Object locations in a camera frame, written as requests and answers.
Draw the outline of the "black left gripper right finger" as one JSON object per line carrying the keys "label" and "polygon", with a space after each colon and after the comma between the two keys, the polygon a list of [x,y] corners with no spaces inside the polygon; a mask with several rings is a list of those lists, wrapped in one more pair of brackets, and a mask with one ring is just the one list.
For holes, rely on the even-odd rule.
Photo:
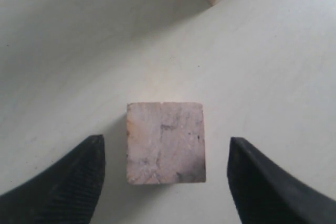
{"label": "black left gripper right finger", "polygon": [[290,175],[242,137],[230,139],[227,179],[242,223],[335,223],[335,200]]}

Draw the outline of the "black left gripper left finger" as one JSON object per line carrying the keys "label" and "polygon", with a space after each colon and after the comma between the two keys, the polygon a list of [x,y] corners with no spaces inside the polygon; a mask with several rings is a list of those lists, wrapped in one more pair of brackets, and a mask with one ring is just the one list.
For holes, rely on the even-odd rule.
{"label": "black left gripper left finger", "polygon": [[90,223],[105,177],[102,135],[1,195],[1,223]]}

